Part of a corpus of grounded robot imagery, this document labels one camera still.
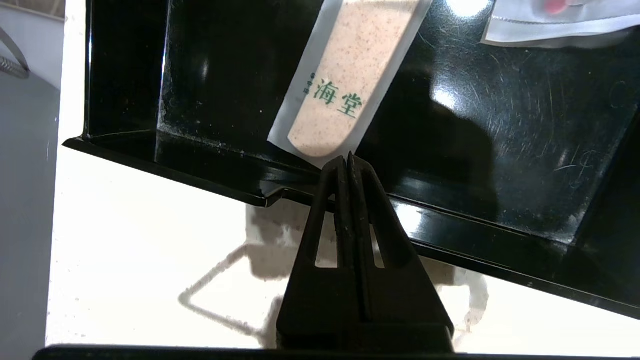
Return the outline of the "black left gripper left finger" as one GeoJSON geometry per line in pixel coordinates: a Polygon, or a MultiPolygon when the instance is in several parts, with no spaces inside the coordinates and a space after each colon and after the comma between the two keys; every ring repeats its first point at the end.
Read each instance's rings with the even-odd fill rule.
{"type": "Polygon", "coordinates": [[[280,349],[365,351],[368,306],[364,270],[370,253],[370,228],[359,209],[354,165],[354,155],[339,156],[320,173],[276,321],[280,349]],[[331,196],[337,265],[320,268],[316,260],[331,196]]]}

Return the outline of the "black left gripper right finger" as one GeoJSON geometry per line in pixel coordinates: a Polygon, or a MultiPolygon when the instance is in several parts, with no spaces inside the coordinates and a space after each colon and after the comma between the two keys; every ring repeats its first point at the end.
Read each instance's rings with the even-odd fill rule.
{"type": "Polygon", "coordinates": [[[361,349],[451,352],[453,322],[377,174],[349,155],[361,349]]]}

